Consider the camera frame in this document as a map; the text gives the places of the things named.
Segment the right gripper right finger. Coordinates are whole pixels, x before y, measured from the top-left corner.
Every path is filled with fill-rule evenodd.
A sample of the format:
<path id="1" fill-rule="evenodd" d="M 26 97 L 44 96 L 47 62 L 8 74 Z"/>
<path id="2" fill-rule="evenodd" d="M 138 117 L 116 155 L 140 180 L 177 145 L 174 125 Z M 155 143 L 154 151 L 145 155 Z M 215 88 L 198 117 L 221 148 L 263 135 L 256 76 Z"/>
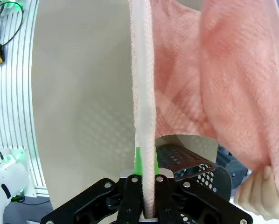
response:
<path id="1" fill-rule="evenodd" d="M 232 180 L 221 166 L 183 147 L 157 147 L 156 214 L 161 224 L 252 224 L 230 203 Z"/>

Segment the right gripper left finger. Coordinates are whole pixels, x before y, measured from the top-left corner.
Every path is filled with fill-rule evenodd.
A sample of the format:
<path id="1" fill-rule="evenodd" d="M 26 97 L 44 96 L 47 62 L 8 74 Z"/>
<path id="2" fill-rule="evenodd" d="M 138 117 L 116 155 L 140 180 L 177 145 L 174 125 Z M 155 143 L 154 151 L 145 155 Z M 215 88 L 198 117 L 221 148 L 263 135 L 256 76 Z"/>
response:
<path id="1" fill-rule="evenodd" d="M 48 215 L 41 224 L 98 224 L 117 213 L 117 224 L 137 224 L 142 211 L 140 149 L 136 148 L 134 173 L 118 182 L 104 178 Z"/>

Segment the person's left hand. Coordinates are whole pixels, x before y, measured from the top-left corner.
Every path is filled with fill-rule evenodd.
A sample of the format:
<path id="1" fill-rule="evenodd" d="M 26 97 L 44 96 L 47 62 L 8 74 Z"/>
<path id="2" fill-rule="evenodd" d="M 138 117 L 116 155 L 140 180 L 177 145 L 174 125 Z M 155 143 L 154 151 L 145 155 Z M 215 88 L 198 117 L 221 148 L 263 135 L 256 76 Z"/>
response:
<path id="1" fill-rule="evenodd" d="M 234 196 L 234 203 L 264 220 L 279 220 L 279 195 L 270 166 L 253 171 Z"/>

